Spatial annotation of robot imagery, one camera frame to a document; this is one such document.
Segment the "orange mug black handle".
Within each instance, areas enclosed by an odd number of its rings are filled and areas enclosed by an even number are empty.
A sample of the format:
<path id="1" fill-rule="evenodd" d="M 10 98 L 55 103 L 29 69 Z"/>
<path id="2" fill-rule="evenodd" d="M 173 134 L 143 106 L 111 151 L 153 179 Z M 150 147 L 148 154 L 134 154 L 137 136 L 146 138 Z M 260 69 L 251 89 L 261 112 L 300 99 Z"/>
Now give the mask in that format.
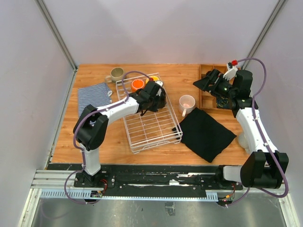
<path id="1" fill-rule="evenodd" d="M 135 92 L 138 89 L 145 87 L 145 82 L 142 79 L 134 79 L 131 83 L 131 91 Z"/>

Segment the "black faceted mug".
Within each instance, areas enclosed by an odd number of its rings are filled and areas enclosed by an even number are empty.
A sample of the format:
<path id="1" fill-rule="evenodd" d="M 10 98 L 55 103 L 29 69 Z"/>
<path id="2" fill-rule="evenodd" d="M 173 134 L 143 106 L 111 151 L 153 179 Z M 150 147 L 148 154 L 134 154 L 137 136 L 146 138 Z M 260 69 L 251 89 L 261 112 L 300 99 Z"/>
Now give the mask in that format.
<path id="1" fill-rule="evenodd" d="M 159 90 L 159 94 L 156 95 L 156 104 L 158 109 L 162 109 L 166 105 L 166 91 L 164 88 Z"/>

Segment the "yellow mug black handle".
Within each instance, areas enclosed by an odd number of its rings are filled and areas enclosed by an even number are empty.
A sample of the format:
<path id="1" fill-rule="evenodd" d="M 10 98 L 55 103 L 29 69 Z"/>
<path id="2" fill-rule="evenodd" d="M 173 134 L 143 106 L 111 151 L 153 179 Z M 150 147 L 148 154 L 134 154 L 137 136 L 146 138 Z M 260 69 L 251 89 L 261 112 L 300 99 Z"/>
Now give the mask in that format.
<path id="1" fill-rule="evenodd" d="M 159 77 L 154 76 L 154 75 L 149 76 L 149 78 L 150 78 L 150 80 L 152 80 L 152 81 L 159 81 L 159 80 L 160 80 Z"/>

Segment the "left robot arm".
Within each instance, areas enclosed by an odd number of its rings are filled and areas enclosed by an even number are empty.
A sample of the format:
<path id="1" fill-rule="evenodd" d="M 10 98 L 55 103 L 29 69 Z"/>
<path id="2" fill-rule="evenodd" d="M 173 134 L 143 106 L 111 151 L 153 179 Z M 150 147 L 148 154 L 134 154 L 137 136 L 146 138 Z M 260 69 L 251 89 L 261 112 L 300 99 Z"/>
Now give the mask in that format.
<path id="1" fill-rule="evenodd" d="M 127 93 L 122 100 L 96 108 L 85 107 L 74 129 L 73 144 L 82 153 L 82 170 L 85 182 L 96 187 L 101 183 L 101 165 L 99 147 L 103 143 L 107 127 L 126 116 L 146 112 L 157 112 L 166 104 L 166 92 L 163 82 L 149 80 L 144 88 Z"/>

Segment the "white pink mug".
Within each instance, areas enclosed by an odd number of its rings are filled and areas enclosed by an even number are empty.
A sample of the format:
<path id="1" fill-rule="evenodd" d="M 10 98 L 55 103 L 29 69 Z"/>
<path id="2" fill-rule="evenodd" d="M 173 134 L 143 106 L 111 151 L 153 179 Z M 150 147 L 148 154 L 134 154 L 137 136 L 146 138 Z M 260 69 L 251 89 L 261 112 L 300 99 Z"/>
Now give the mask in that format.
<path id="1" fill-rule="evenodd" d="M 185 117 L 187 114 L 191 113 L 196 105 L 195 99 L 190 95 L 183 95 L 179 99 L 178 110 L 181 113 L 182 117 Z"/>

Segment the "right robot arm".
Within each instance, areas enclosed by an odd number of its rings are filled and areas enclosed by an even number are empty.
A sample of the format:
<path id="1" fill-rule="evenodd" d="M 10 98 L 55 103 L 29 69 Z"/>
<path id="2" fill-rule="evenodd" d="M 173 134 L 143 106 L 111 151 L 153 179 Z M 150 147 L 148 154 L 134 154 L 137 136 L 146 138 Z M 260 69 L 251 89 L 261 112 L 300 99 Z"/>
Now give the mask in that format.
<path id="1" fill-rule="evenodd" d="M 193 83 L 214 97 L 229 100 L 233 116 L 243 130 L 239 144 L 249 154 L 241 166 L 220 167 L 220 174 L 214 178 L 219 189 L 226 189 L 232 182 L 258 189 L 278 189 L 284 183 L 289 158 L 286 153 L 278 151 L 266 133 L 258 106 L 250 96 L 252 81 L 253 74 L 247 70 L 232 69 L 221 73 L 213 69 Z"/>

